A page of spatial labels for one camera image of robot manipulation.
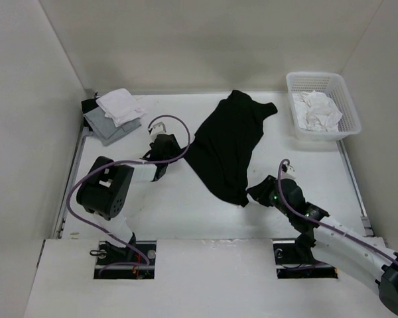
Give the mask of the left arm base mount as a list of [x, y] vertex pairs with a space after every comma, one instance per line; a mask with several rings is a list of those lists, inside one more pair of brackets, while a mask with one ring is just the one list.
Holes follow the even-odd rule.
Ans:
[[94, 279], [96, 280], [152, 280], [155, 278], [157, 241], [137, 241], [138, 252], [127, 247], [118, 247], [107, 241], [100, 241], [97, 248], [90, 250], [95, 258]]

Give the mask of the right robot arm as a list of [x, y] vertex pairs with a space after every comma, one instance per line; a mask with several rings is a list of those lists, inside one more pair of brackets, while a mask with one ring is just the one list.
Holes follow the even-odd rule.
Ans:
[[307, 201], [292, 179], [267, 176], [247, 190], [259, 204], [274, 207], [300, 233], [294, 247], [302, 262], [329, 264], [374, 292], [398, 316], [398, 252], [347, 229], [327, 211]]

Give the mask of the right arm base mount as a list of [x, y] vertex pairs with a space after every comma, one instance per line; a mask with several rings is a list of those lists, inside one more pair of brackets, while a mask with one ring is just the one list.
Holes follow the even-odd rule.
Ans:
[[335, 267], [315, 260], [294, 240], [274, 240], [273, 252], [278, 279], [338, 279]]

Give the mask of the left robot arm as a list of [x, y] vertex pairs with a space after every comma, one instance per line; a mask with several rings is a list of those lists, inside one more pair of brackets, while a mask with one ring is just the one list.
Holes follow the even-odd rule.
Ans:
[[173, 134], [159, 133], [153, 137], [150, 150], [139, 163], [116, 164], [112, 159], [100, 156], [91, 171], [101, 171], [82, 182], [76, 201], [93, 215], [98, 226], [109, 234], [115, 246], [113, 256], [121, 264], [135, 258], [136, 238], [122, 213], [132, 183], [156, 182], [166, 173], [170, 163], [182, 154]]

